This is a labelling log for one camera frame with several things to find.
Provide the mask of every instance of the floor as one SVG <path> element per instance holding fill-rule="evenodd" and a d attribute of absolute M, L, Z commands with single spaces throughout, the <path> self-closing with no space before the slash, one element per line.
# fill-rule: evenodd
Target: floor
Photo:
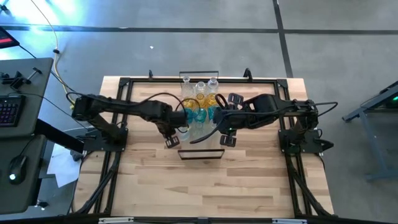
<path fill-rule="evenodd" d="M 0 13 L 0 25 L 14 29 L 9 32 L 36 57 L 53 57 L 52 32 L 30 26 L 47 24 L 32 3 L 24 1 L 7 1 L 10 12 Z M 398 1 L 35 2 L 53 25 L 60 25 L 56 28 L 62 52 L 59 71 L 65 82 L 83 93 L 98 93 L 104 75 L 147 75 L 149 69 L 158 76 L 218 70 L 220 76 L 240 77 L 249 67 L 255 77 L 304 78 L 309 98 L 339 102 L 318 126 L 323 138 L 335 143 L 324 155 L 335 213 L 363 220 L 398 220 L 398 180 L 365 180 L 365 174 L 377 171 L 369 142 L 358 119 L 350 124 L 341 120 L 397 81 Z M 66 26 L 73 26 L 72 31 L 66 32 Z M 0 60 L 29 57 L 18 47 L 0 50 Z M 53 77 L 45 96 L 68 110 L 62 87 Z M 43 104 L 40 118 L 59 129 L 78 127 L 48 103 Z M 391 166 L 398 159 L 394 121 L 398 116 L 393 114 L 371 118 Z M 0 219 L 65 214 L 72 190 L 72 184 L 57 189 L 55 180 L 48 178 L 40 197 L 57 206 L 45 211 L 32 207 Z"/>

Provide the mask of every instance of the clear plastic bottle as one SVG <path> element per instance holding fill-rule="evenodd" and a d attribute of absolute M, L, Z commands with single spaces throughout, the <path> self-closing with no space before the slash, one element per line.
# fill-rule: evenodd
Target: clear plastic bottle
<path fill-rule="evenodd" d="M 207 92 L 207 97 L 206 97 L 207 106 L 217 105 L 217 102 L 215 100 L 215 95 L 218 92 L 218 81 L 216 78 L 213 77 L 207 82 L 206 92 Z"/>
<path fill-rule="evenodd" d="M 199 102 L 200 108 L 206 108 L 206 85 L 204 82 L 198 82 L 195 87 L 196 99 Z"/>
<path fill-rule="evenodd" d="M 186 100 L 187 98 L 194 98 L 195 97 L 195 90 L 193 89 L 193 86 L 191 85 L 190 78 L 188 76 L 183 77 L 183 84 L 181 85 L 181 95 L 184 100 L 182 103 L 184 105 L 184 108 L 192 108 L 193 107 L 193 101 L 192 100 Z"/>

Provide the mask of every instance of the white paper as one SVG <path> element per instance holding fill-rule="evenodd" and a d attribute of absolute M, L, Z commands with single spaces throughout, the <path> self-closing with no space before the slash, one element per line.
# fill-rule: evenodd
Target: white paper
<path fill-rule="evenodd" d="M 54 144 L 47 174 L 55 174 L 58 188 L 79 178 L 81 160 L 75 162 L 70 150 Z"/>

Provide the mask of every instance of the keyboard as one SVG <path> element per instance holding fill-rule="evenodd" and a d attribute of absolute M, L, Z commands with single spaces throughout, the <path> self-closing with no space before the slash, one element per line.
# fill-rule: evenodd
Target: keyboard
<path fill-rule="evenodd" d="M 0 127 L 16 127 L 25 103 L 25 96 L 0 96 Z"/>

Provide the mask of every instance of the wooden tabletop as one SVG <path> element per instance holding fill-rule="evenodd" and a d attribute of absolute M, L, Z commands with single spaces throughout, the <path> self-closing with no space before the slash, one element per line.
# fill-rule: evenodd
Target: wooden tabletop
<path fill-rule="evenodd" d="M 101 95 L 115 98 L 120 77 L 104 77 Z M 291 99 L 306 100 L 304 80 L 288 78 Z M 159 92 L 181 96 L 178 83 L 135 83 L 132 101 Z M 249 99 L 274 94 L 270 84 L 224 84 L 219 93 Z M 155 100 L 177 105 L 169 96 Z M 112 114 L 103 113 L 111 121 Z M 284 156 L 280 153 L 279 122 L 255 130 L 238 131 L 236 147 L 223 147 L 222 159 L 182 161 L 177 149 L 167 149 L 156 126 L 136 116 L 128 119 L 129 137 L 122 154 L 112 216 L 145 217 L 293 217 Z M 84 162 L 75 192 L 79 209 L 98 185 L 104 153 L 94 152 Z M 333 213 L 321 160 L 302 155 L 308 188 L 324 209 Z M 103 197 L 103 207 L 108 188 Z M 300 208 L 304 212 L 301 191 Z"/>

